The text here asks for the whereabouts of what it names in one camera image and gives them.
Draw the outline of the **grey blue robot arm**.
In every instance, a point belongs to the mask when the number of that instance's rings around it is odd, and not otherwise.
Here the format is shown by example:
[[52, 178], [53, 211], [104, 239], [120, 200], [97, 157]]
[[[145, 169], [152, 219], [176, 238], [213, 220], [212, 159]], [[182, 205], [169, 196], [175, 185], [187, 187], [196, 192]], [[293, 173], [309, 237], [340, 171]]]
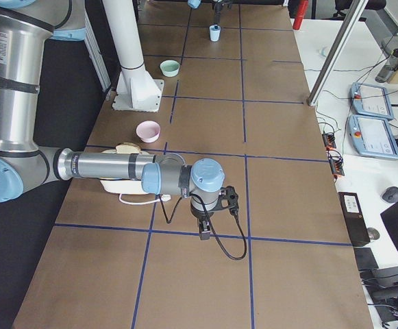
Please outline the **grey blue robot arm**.
[[86, 153], [33, 140], [45, 41], [85, 36], [83, 1], [0, 1], [0, 202], [71, 178], [135, 180], [154, 195], [190, 200], [199, 236], [215, 231], [225, 178], [209, 158], [187, 165], [177, 155]]
[[[201, 5], [202, 0], [187, 0], [187, 4], [192, 9], [197, 9]], [[213, 28], [220, 27], [221, 12], [224, 7], [230, 9], [232, 7], [232, 0], [212, 0], [212, 9], [214, 11]]]

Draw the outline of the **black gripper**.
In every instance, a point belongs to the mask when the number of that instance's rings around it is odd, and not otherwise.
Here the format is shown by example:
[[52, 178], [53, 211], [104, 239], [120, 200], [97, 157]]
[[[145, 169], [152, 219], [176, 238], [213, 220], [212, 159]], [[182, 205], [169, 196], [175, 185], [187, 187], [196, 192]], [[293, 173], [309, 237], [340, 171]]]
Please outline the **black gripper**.
[[214, 212], [204, 210], [198, 210], [191, 206], [190, 211], [192, 215], [198, 220], [199, 228], [199, 238], [201, 241], [206, 241], [210, 239], [211, 228], [209, 224], [210, 218], [213, 216]]
[[221, 19], [221, 10], [224, 6], [231, 8], [232, 0], [212, 0], [212, 9], [214, 10], [213, 27], [218, 27]]

